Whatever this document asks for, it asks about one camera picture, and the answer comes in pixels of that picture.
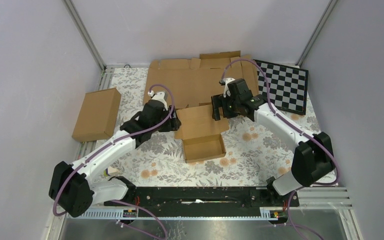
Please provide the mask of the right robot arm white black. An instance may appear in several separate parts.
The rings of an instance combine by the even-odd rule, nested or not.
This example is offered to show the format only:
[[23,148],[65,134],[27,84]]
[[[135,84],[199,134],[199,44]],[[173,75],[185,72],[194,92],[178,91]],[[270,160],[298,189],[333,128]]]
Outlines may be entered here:
[[271,205],[281,205],[290,192],[309,187],[335,170],[332,142],[326,133],[313,133],[290,121],[266,97],[253,95],[243,78],[223,78],[219,84],[224,87],[223,92],[211,97],[215,121],[247,117],[274,133],[293,151],[291,170],[267,184],[266,198]]

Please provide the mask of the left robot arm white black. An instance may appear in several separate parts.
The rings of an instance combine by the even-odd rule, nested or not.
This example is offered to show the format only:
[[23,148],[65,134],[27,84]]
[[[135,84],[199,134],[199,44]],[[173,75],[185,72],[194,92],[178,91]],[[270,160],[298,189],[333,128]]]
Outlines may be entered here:
[[126,180],[113,177],[96,182],[105,169],[120,157],[150,140],[155,132],[174,132],[181,126],[173,105],[160,100],[149,100],[143,109],[124,122],[103,145],[73,163],[61,161],[52,174],[48,195],[54,201],[53,213],[59,216],[57,206],[72,217],[82,215],[90,206],[118,200],[128,206],[135,200],[135,192]]

